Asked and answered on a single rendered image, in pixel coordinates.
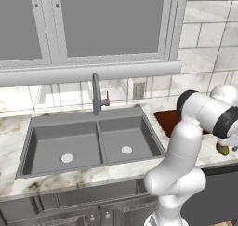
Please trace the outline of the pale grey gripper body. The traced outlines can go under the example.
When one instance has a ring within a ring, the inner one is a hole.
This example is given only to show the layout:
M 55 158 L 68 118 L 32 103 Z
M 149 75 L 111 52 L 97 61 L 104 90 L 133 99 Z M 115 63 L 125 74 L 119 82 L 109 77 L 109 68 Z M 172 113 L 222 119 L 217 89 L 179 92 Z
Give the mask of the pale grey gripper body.
M 238 134 L 232 134 L 225 140 L 225 144 L 228 146 L 238 147 Z

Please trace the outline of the dark red tray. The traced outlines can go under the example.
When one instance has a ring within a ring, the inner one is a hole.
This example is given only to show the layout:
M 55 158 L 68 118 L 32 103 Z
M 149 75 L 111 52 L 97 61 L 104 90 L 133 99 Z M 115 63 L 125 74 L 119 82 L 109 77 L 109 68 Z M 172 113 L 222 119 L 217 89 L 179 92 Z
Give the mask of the dark red tray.
M 165 135 L 170 138 L 174 127 L 181 120 L 181 118 L 177 114 L 177 111 L 160 111 L 155 112 L 153 115 L 161 126 L 161 128 L 163 129 L 163 131 L 165 132 Z

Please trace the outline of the grey double sink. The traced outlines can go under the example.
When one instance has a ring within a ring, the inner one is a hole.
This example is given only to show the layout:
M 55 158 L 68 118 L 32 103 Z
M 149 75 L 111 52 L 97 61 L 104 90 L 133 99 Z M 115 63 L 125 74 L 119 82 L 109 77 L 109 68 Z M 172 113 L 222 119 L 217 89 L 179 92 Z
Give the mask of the grey double sink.
M 33 117 L 17 179 L 163 157 L 165 149 L 141 107 Z

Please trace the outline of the grey sink faucet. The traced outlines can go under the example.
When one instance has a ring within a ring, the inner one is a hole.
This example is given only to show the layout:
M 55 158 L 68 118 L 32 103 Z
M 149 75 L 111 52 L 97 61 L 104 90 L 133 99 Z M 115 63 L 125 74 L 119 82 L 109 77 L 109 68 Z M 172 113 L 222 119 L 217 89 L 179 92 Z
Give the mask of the grey sink faucet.
M 96 73 L 92 74 L 92 85 L 93 85 L 93 113 L 99 115 L 102 106 L 109 106 L 110 99 L 109 94 L 106 94 L 106 98 L 101 98 L 99 77 Z

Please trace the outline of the yellow green red mango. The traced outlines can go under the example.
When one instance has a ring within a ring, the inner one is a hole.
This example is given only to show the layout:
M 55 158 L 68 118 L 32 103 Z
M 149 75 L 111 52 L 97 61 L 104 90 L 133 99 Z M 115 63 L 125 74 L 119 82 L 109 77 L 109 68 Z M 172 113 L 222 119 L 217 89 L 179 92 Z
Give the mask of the yellow green red mango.
M 219 143 L 216 144 L 216 149 L 223 156 L 227 156 L 230 153 L 228 146 L 221 146 Z

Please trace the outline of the dark grey dishwasher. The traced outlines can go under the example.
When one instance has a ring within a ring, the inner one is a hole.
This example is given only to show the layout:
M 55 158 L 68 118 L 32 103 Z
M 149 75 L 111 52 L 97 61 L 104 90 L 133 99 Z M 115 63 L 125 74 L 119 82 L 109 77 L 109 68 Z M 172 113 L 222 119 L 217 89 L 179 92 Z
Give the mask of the dark grey dishwasher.
M 190 226 L 209 226 L 238 219 L 238 164 L 203 168 L 205 188 L 182 207 Z

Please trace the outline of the grey cupboard door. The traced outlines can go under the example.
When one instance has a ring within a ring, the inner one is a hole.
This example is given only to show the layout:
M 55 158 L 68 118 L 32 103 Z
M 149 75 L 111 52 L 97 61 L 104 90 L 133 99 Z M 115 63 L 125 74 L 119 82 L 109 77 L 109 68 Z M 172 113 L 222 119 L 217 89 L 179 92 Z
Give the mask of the grey cupboard door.
M 94 215 L 94 221 L 90 220 L 91 215 Z M 7 226 L 99 226 L 99 208 L 66 208 L 29 219 L 13 220 Z
M 144 226 L 156 207 L 156 198 L 143 196 L 121 200 L 100 207 L 100 226 Z

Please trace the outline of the grey drawer front panel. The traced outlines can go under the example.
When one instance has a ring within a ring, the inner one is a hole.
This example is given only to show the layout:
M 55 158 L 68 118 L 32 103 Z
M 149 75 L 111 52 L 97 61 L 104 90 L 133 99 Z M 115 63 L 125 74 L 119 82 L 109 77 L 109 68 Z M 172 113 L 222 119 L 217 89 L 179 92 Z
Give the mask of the grey drawer front panel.
M 124 182 L 61 192 L 57 193 L 56 198 L 60 207 L 75 206 L 101 200 L 134 195 L 136 193 L 136 187 L 137 181 L 133 179 Z

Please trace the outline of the grey framed window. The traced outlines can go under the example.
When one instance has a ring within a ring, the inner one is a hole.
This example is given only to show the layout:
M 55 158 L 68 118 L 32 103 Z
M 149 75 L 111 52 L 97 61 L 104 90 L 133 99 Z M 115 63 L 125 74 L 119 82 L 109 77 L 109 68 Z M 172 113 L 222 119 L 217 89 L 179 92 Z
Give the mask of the grey framed window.
M 0 87 L 177 74 L 187 0 L 0 0 Z

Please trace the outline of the grey wall outlet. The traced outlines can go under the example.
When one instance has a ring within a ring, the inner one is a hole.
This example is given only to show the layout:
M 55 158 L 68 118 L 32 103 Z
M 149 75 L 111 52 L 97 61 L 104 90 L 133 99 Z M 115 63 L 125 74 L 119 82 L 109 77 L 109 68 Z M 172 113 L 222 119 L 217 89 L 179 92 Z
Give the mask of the grey wall outlet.
M 133 99 L 134 100 L 143 99 L 144 98 L 144 90 L 145 90 L 144 83 L 134 83 L 133 84 Z

